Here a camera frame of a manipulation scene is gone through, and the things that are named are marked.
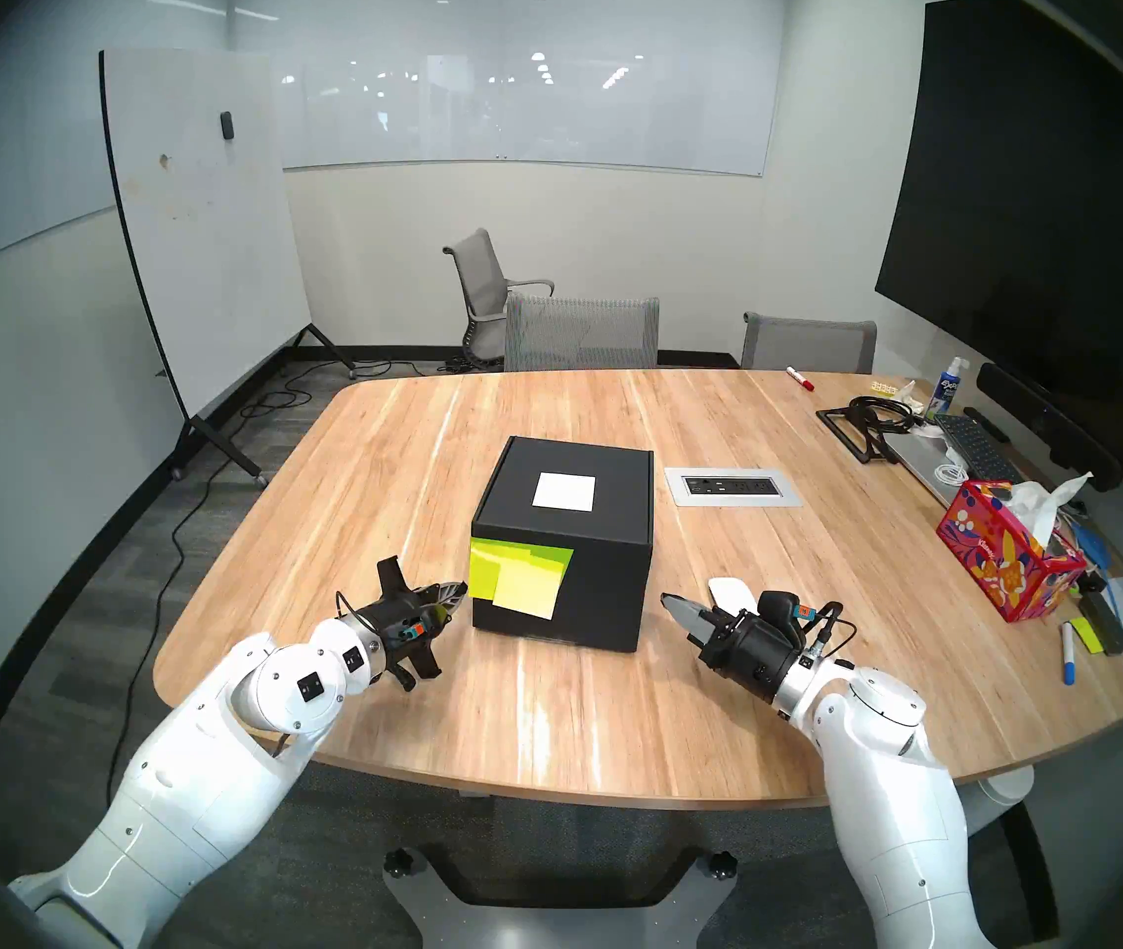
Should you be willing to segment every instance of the laptop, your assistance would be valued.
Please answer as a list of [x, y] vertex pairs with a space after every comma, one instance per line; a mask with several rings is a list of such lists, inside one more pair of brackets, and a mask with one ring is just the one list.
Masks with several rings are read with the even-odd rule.
[[885, 436], [887, 447], [900, 458], [901, 465], [912, 472], [916, 478], [933, 492], [946, 507], [957, 498], [959, 486], [949, 482], [940, 482], [934, 476], [934, 469], [948, 465], [948, 442], [942, 438], [922, 438], [907, 434], [906, 436]]

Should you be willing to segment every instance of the spray bottle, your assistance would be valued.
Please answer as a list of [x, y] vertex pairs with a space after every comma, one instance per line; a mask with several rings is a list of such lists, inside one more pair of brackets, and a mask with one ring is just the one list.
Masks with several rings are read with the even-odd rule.
[[925, 416], [937, 416], [949, 410], [952, 398], [957, 394], [958, 384], [961, 384], [961, 371], [970, 366], [970, 361], [965, 357], [953, 357], [949, 368], [940, 375], [939, 383], [934, 385], [934, 393], [930, 402], [925, 405]]

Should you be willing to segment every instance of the conference table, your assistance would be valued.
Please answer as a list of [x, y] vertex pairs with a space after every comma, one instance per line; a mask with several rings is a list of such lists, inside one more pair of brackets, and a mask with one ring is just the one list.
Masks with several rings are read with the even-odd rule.
[[[940, 501], [900, 466], [862, 466], [814, 411], [870, 375], [574, 371], [371, 381], [339, 392], [262, 493], [154, 666], [176, 705], [240, 639], [301, 641], [334, 592], [366, 605], [398, 554], [413, 586], [462, 580], [469, 527], [509, 436], [652, 449], [654, 554], [639, 648], [613, 653], [475, 630], [468, 600], [433, 644], [442, 674], [390, 676], [347, 704], [316, 759], [492, 795], [658, 809], [823, 804], [802, 734], [706, 669], [659, 603], [734, 576], [758, 594], [841, 601], [842, 651], [928, 703], [958, 781], [1054, 755], [1123, 720], [1122, 657], [1061, 681], [1058, 623], [1006, 623], [934, 533]], [[880, 378], [902, 384], [897, 377]], [[800, 508], [678, 508], [665, 467], [780, 469]], [[834, 639], [841, 638], [841, 630]]]

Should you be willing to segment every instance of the dry erase marker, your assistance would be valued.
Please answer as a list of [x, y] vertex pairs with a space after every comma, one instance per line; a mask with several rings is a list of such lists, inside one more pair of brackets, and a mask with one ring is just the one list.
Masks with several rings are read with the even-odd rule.
[[803, 386], [807, 387], [810, 391], [816, 390], [816, 387], [812, 386], [812, 381], [802, 375], [802, 373], [798, 373], [798, 371], [794, 369], [793, 367], [785, 368], [785, 372], [788, 375], [791, 375], [791, 377], [793, 377], [794, 380], [797, 380], [800, 384], [803, 384]]
[[1062, 683], [1070, 687], [1075, 683], [1075, 645], [1071, 623], [1062, 623]]

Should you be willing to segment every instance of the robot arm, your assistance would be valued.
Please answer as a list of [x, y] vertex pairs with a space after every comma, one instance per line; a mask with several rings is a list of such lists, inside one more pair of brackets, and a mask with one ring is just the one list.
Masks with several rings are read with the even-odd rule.
[[[405, 659], [422, 679], [441, 673], [430, 644], [465, 584], [410, 590], [394, 558], [378, 575], [378, 601], [323, 620], [307, 642], [276, 648], [259, 632], [232, 647], [137, 749], [79, 851], [17, 878], [17, 896], [70, 945], [152, 945], [183, 896], [258, 836], [348, 694], [383, 672], [410, 691]], [[268, 755], [244, 726], [284, 738]]]
[[[839, 603], [818, 612], [794, 594], [765, 592], [756, 605], [736, 578], [712, 578], [711, 594], [711, 609], [677, 594], [664, 594], [663, 605], [703, 663], [768, 701], [816, 747], [839, 848], [879, 948], [989, 949], [966, 878], [966, 815], [925, 737], [925, 702], [889, 674], [822, 656]], [[840, 681], [841, 691], [820, 697]]]

